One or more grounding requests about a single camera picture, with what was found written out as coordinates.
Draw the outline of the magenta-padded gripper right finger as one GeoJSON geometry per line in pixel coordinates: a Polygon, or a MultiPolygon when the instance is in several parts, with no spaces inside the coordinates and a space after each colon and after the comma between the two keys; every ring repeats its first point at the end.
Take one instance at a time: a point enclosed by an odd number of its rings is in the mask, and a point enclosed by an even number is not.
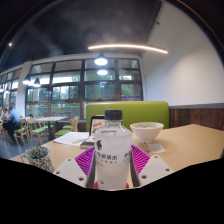
{"type": "Polygon", "coordinates": [[[142,187],[173,173],[159,155],[149,155],[135,145],[131,146],[131,179],[134,187],[142,187]]]}

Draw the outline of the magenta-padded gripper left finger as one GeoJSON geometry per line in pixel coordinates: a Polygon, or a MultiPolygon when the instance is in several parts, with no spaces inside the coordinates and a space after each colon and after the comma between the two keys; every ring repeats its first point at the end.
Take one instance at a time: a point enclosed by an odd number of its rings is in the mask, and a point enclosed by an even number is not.
{"type": "Polygon", "coordinates": [[[84,188],[92,189],[95,181],[95,151],[89,148],[76,158],[67,158],[54,174],[84,188]]]}

